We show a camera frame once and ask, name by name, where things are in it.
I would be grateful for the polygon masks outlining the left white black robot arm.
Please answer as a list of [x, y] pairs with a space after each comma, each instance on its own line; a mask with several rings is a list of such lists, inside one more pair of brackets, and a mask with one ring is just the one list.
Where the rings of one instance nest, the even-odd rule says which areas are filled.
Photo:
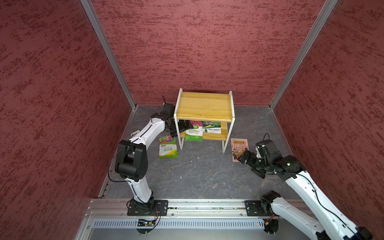
[[133, 192], [128, 205], [128, 214], [151, 215], [156, 211], [153, 191], [149, 188], [147, 149], [155, 138], [165, 130], [172, 134], [192, 129], [186, 120], [174, 120], [170, 114], [155, 113], [147, 125], [128, 141], [119, 142], [115, 160], [115, 172], [127, 182]]

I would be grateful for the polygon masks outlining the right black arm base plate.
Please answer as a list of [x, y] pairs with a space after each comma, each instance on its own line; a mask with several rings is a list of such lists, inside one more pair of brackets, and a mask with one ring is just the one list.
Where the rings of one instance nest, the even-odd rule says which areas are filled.
[[267, 200], [245, 201], [245, 210], [248, 217], [271, 217], [272, 215], [279, 217], [273, 212], [271, 202]]

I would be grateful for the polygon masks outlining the green white zinnias seed bag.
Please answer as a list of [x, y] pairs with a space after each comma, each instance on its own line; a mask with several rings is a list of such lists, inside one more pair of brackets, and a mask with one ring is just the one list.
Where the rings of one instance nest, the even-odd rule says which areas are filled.
[[172, 136], [159, 137], [159, 158], [177, 158], [177, 142]]

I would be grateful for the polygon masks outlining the white frame wooden shelf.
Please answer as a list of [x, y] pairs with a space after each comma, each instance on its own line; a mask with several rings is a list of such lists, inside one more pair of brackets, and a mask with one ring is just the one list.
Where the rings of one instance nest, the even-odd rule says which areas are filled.
[[204, 133], [204, 140], [222, 142], [222, 152], [227, 149], [236, 120], [233, 92], [228, 94], [197, 93], [179, 90], [174, 120], [220, 122], [220, 134]]

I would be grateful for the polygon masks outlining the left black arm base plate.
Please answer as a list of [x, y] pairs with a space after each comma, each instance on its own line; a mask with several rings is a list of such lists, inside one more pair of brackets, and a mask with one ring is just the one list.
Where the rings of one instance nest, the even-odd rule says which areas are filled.
[[156, 217], [160, 214], [163, 217], [168, 213], [168, 203], [167, 200], [150, 199], [148, 203], [144, 204], [131, 200], [127, 203], [127, 216]]

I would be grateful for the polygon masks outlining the green rose impatiens seed bag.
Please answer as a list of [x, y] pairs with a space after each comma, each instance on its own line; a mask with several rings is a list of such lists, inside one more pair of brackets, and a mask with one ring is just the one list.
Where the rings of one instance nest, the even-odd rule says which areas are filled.
[[189, 129], [185, 132], [186, 141], [203, 141], [203, 123], [200, 121], [190, 121]]

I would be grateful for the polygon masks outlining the dark green vegetable seed bag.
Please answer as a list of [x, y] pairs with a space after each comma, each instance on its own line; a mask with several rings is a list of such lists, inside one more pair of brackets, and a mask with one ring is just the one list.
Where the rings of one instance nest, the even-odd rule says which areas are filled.
[[211, 134], [221, 134], [221, 122], [210, 122], [210, 121], [203, 121], [203, 132], [204, 133], [211, 133]]

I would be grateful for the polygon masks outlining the pink shop picture seed bag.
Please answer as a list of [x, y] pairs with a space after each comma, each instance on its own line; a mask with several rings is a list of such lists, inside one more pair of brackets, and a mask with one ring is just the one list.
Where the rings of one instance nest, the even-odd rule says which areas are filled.
[[249, 150], [248, 140], [231, 138], [231, 148], [232, 160], [233, 162], [238, 162], [238, 158], [244, 153], [244, 151]]

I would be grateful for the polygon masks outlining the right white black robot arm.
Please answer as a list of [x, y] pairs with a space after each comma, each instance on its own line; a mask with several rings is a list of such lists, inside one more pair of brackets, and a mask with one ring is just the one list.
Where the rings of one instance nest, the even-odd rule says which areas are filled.
[[272, 160], [267, 160], [246, 150], [238, 161], [250, 166], [262, 179], [267, 174], [279, 176], [300, 196], [315, 217], [293, 207], [274, 191], [262, 197], [261, 208], [266, 214], [282, 217], [312, 240], [373, 239], [367, 228], [358, 227], [332, 203], [296, 157], [282, 157], [277, 152]]

